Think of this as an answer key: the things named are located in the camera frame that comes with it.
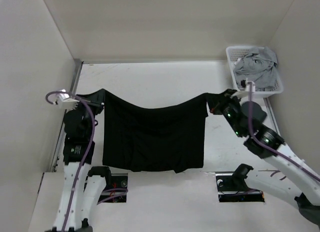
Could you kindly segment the black tank top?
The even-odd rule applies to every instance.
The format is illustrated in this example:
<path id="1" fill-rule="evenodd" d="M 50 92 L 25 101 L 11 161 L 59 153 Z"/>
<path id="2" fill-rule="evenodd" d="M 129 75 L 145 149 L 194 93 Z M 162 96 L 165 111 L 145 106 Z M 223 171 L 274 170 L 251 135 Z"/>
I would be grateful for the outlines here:
<path id="1" fill-rule="evenodd" d="M 131 104 L 105 89 L 80 97 L 104 103 L 104 166 L 175 173 L 203 167 L 208 93 L 153 109 Z"/>

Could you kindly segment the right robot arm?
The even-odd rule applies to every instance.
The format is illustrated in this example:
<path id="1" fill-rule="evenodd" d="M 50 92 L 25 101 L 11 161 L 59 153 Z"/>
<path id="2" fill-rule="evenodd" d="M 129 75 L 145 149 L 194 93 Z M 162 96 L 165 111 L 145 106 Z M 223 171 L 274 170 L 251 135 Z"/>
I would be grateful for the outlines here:
<path id="1" fill-rule="evenodd" d="M 264 125 L 267 113 L 260 104 L 248 100 L 241 103 L 236 90 L 227 89 L 220 94 L 206 95 L 213 115 L 222 115 L 234 134 L 244 138 L 243 145 L 252 154 L 272 165 L 282 178 L 240 164 L 225 185 L 240 191 L 256 189 L 267 192 L 290 204 L 308 221 L 320 224 L 320 176 L 297 157 L 285 140 Z"/>

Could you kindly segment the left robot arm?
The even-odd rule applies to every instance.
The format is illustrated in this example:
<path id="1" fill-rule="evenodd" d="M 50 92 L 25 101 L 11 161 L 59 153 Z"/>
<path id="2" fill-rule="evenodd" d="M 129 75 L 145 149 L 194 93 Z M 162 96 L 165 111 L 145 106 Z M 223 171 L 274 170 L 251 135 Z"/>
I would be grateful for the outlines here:
<path id="1" fill-rule="evenodd" d="M 45 100 L 66 111 L 63 117 L 63 188 L 51 231 L 92 231 L 92 217 L 103 191 L 112 186 L 110 169 L 92 166 L 95 116 L 104 102 L 93 95 L 52 91 Z"/>

